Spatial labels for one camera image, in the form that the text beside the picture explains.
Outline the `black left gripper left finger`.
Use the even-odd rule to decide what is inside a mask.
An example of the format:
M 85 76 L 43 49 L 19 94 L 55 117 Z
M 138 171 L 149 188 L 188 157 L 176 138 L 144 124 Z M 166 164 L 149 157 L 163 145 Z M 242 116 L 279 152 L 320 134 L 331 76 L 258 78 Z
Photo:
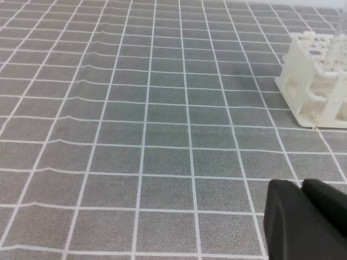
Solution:
M 287 180 L 268 184 L 264 232 L 270 259 L 346 259 L 346 236 Z

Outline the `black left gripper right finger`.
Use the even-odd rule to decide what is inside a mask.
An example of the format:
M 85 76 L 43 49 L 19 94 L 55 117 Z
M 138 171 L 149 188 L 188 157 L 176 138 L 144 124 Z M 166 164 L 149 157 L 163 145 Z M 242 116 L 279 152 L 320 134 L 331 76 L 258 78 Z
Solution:
M 301 190 L 323 217 L 346 236 L 346 194 L 318 179 L 305 179 Z

